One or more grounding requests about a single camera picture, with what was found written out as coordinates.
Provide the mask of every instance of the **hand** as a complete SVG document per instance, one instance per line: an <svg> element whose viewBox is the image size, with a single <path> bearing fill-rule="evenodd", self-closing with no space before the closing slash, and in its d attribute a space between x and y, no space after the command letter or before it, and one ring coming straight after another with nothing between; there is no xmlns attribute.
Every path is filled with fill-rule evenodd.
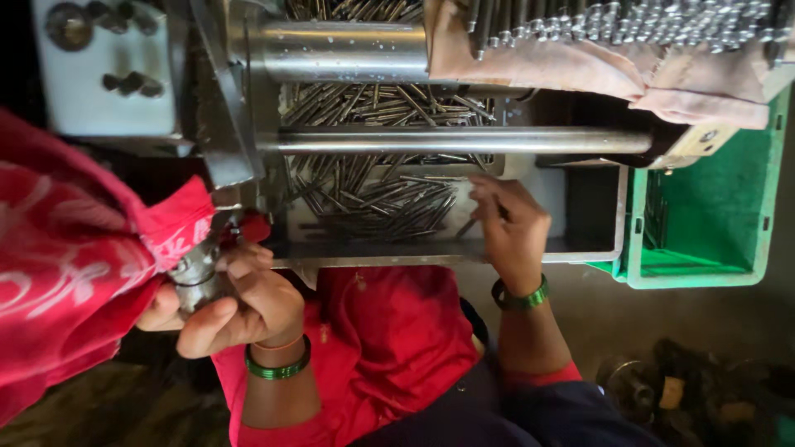
<svg viewBox="0 0 795 447"><path fill-rule="evenodd" d="M287 344L303 333L304 298L289 281L270 270L272 265L272 252L247 243L224 255L216 269L228 273L248 306L225 297L183 322L176 313L176 292L173 286L165 285L136 325L144 331L181 329L176 349L189 359L237 344L258 342L269 348Z"/></svg>
<svg viewBox="0 0 795 447"><path fill-rule="evenodd" d="M552 217L516 180L501 181L488 175L469 177L470 198L478 207L486 253L511 294L529 295L541 286L541 257Z"/></svg>

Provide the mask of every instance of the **pile of metal pins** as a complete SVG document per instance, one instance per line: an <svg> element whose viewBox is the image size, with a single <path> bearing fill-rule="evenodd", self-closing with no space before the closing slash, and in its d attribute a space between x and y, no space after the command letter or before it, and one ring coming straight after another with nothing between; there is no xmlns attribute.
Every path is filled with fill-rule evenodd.
<svg viewBox="0 0 795 447"><path fill-rule="evenodd" d="M365 185L370 171L383 158L391 166L380 181ZM444 229L442 221L456 204L460 177L397 175L405 155L301 155L293 159L291 178L317 217L299 225L307 239L360 239L395 242L430 236Z"/></svg>
<svg viewBox="0 0 795 447"><path fill-rule="evenodd" d="M417 0L301 0L288 2L295 20L418 22ZM417 84L295 84L286 126L490 126L494 100L437 98ZM287 204L299 197L318 219L299 226L307 239L395 242L427 237L444 228L456 204L450 176L398 175L402 165L473 163L486 170L491 154L299 155L286 157ZM388 165L380 181L365 185L377 165Z"/></svg>
<svg viewBox="0 0 795 447"><path fill-rule="evenodd" d="M292 0L287 2L293 20L422 21L421 0Z"/></svg>
<svg viewBox="0 0 795 447"><path fill-rule="evenodd" d="M706 42L715 53L758 39L774 47L768 49L773 64L783 57L794 10L793 0L471 0L465 27L478 60L488 48L512 48L518 39Z"/></svg>
<svg viewBox="0 0 795 447"><path fill-rule="evenodd" d="M489 126L493 99L437 98L430 86L304 84L293 86L285 126Z"/></svg>

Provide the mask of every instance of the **green bangle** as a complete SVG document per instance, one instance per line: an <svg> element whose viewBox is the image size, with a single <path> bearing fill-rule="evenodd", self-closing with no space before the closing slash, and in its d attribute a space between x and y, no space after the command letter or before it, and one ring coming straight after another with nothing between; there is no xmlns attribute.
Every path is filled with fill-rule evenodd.
<svg viewBox="0 0 795 447"><path fill-rule="evenodd" d="M505 288L505 283L502 279L498 279L491 287L491 296L494 302L497 303L502 310L509 309L531 309L540 305L549 295L549 286L547 286L546 276L541 274L541 285L538 290L524 297L515 297L508 292Z"/></svg>
<svg viewBox="0 0 795 447"><path fill-rule="evenodd" d="M306 365L309 364L309 357L312 353L312 343L309 342L309 337L307 337L306 334L304 334L304 346L306 347L304 350L304 355L302 355L296 363L287 365L285 367L263 367L258 365L257 362L254 362L254 359L251 358L251 345L247 344L246 368L248 368L251 374L268 380L279 380L293 377L306 368Z"/></svg>

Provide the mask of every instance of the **green plastic crate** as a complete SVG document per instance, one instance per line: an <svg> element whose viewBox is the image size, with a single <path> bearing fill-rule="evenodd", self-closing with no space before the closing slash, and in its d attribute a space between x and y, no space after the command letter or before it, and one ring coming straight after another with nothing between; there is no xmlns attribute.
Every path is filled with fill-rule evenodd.
<svg viewBox="0 0 795 447"><path fill-rule="evenodd" d="M759 282L770 251L789 94L787 87L770 102L767 129L740 130L711 157L670 176L633 169L624 252L591 265L635 289ZM648 223L664 229L644 244L650 181L651 201L667 202L667 216Z"/></svg>

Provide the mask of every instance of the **orange thread bracelet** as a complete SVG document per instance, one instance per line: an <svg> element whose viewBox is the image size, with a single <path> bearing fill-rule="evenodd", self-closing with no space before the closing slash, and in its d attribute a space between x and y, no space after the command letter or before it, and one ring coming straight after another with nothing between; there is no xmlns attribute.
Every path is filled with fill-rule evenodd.
<svg viewBox="0 0 795 447"><path fill-rule="evenodd" d="M259 342L252 343L251 346L254 346L257 349L261 349L263 351L278 351L280 349L289 348L290 346L293 346L294 344L298 343L298 341L303 340L303 339L304 339L304 334L301 334L295 340L287 343L284 346L279 346L278 348L266 348L265 346L260 345Z"/></svg>

